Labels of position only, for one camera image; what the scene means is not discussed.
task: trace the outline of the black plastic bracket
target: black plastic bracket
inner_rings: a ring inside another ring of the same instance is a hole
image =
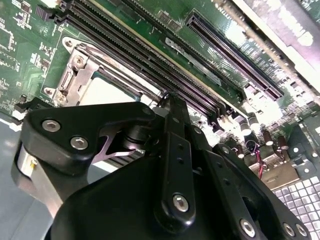
[[[99,137],[116,134],[132,125],[147,125],[154,118],[154,112],[140,102],[35,110],[24,118],[20,139],[35,158],[65,174],[78,175],[87,170],[97,154]],[[55,120],[60,129],[46,131],[42,127],[45,120]],[[70,141],[76,136],[88,142],[86,149],[71,146]]]

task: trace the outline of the dimm slot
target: dimm slot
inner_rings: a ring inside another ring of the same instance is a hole
[[[76,15],[78,15],[81,19],[86,20],[87,23],[94,24],[92,21],[92,19],[94,19],[94,22],[96,23],[95,27],[98,31],[100,31],[101,33],[103,33],[103,31],[107,31],[109,32],[109,34],[115,35],[121,38],[123,42],[125,42],[126,44],[130,44],[131,48],[128,48],[128,49],[130,49],[131,52],[134,51],[134,49],[137,49],[137,44],[135,42],[137,41],[137,37],[132,36],[125,29],[121,29],[121,31],[119,31],[119,27],[115,24],[114,20],[111,18],[106,18],[105,14],[99,13],[99,11],[101,10],[99,10],[92,3],[90,4],[89,2],[86,1],[86,7],[85,7],[81,5],[79,2],[74,1],[73,5],[74,6],[71,8],[71,11]],[[162,67],[162,71],[166,72],[168,76],[173,75],[174,79],[179,79],[182,77],[184,84],[188,85],[189,88],[194,88],[194,85],[190,84],[190,83],[194,83],[194,81],[191,80],[186,74],[181,74],[181,72],[178,71],[176,68],[174,68],[175,71],[171,71],[171,70],[168,71],[167,70],[168,66],[162,63],[163,61],[165,61],[165,59],[160,58],[160,61],[159,61],[159,57],[160,57],[159,54],[155,54],[153,51],[151,51],[151,48],[148,47],[147,50],[143,48],[139,48],[139,50],[140,50],[139,51],[140,55],[144,55],[144,59],[143,59],[144,61],[149,60],[151,63],[154,64],[154,66],[160,65],[160,67]],[[205,93],[205,97],[202,99],[203,101],[207,101],[211,105],[215,105],[215,106],[219,105],[219,102],[212,100],[213,98],[212,95],[207,94],[207,91],[204,91],[204,93]]]
[[[174,82],[170,80],[169,76],[164,76],[167,80],[169,80],[166,83],[164,83],[163,81],[161,81],[161,79],[158,79],[159,73],[156,72],[154,69],[151,69],[149,66],[143,65],[143,61],[141,59],[134,60],[132,59],[132,57],[129,57],[128,54],[126,54],[128,53],[128,51],[126,51],[125,48],[123,49],[123,47],[119,45],[119,43],[117,46],[115,46],[114,44],[111,44],[109,41],[102,40],[103,38],[100,35],[98,35],[95,31],[93,31],[90,25],[86,25],[83,21],[81,21],[81,19],[77,19],[75,16],[72,15],[73,13],[70,12],[66,12],[60,16],[58,14],[55,21],[57,24],[60,24],[62,22],[68,23],[78,31],[84,33],[88,38],[96,42],[102,51],[107,52],[111,57],[115,58],[116,60],[119,60],[121,64],[123,64],[126,67],[128,66],[130,69],[134,67],[135,73],[138,74],[140,77],[144,78],[145,80],[153,78],[156,84],[162,85],[162,90],[178,90],[179,95],[182,98],[186,99],[190,106],[192,106],[193,108],[197,109],[205,115],[211,114],[212,109],[214,109],[215,107],[208,106],[206,102],[203,102],[203,100],[199,98],[199,96],[201,96],[202,93],[198,91],[197,93],[194,93],[192,90],[187,89],[184,86],[183,82]]]

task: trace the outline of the gray surface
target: gray surface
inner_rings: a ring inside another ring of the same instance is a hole
[[[15,186],[10,175],[19,135],[0,122],[0,240],[42,240],[52,218],[45,205]],[[106,174],[91,166],[88,181]]]

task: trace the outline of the silver bolt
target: silver bolt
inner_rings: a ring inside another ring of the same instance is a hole
[[[151,110],[149,107],[144,107],[144,108],[142,108],[142,111],[143,111],[145,114],[148,114],[148,115],[151,115],[151,114],[152,114],[152,110]]]
[[[86,63],[82,56],[76,55],[73,58],[73,64],[78,68],[82,68]]]
[[[292,229],[292,227],[290,227],[287,223],[284,223],[283,224],[283,227],[284,227],[284,230],[285,232],[290,235],[291,237],[294,237],[296,234],[295,234],[295,231]]]
[[[83,137],[75,136],[70,141],[71,146],[77,150],[85,150],[88,147],[88,142]]]
[[[197,128],[197,127],[194,128],[194,131],[195,131],[197,134],[201,134],[201,133],[202,133],[202,131],[200,130],[200,128]]]
[[[256,235],[254,227],[247,220],[241,219],[240,226],[245,234],[247,234],[250,238],[253,238]]]
[[[178,209],[180,212],[186,212],[189,209],[189,203],[184,196],[176,194],[173,196],[173,205]]]
[[[223,150],[226,154],[229,154],[229,149],[226,148],[225,146],[222,147],[222,150]]]
[[[61,126],[60,124],[55,121],[55,120],[45,120],[42,123],[42,127],[44,130],[50,132],[50,133],[55,133],[60,130]]]
[[[300,224],[296,224],[295,226],[302,236],[306,237],[308,235],[306,230]]]

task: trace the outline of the white label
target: white label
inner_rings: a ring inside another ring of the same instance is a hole
[[[31,58],[30,58],[30,63],[35,64],[36,59],[37,59],[37,54],[32,53]]]
[[[15,5],[17,8],[21,9],[21,2],[17,0],[12,0],[12,4]]]

